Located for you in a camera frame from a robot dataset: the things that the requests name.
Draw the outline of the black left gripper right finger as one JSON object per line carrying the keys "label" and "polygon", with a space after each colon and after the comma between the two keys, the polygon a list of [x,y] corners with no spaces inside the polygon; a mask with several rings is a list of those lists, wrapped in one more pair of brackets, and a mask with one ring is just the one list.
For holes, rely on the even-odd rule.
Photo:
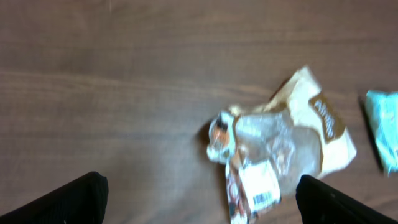
{"label": "black left gripper right finger", "polygon": [[303,224],[397,224],[311,175],[303,175],[295,194]]}

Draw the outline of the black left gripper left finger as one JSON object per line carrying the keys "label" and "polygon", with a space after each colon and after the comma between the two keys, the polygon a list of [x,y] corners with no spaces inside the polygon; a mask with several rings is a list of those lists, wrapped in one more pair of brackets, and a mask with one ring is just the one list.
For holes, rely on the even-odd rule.
{"label": "black left gripper left finger", "polygon": [[108,203],[105,176],[89,172],[7,214],[1,223],[102,224]]}

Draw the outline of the brown white snack packet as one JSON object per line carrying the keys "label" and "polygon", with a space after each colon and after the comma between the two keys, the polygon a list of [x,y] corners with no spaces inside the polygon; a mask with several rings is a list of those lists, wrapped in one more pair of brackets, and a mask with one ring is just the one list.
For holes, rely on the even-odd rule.
{"label": "brown white snack packet", "polygon": [[208,136],[209,160],[225,166],[231,223],[254,223],[292,195],[301,176],[322,178],[347,167],[357,154],[308,67],[297,70],[268,103],[221,111]]}

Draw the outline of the teal white snack packet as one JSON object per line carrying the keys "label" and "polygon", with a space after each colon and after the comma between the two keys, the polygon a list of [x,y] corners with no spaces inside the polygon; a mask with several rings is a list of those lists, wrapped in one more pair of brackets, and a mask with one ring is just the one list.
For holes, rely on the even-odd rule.
{"label": "teal white snack packet", "polygon": [[365,110],[384,172],[397,172],[397,92],[369,90]]}

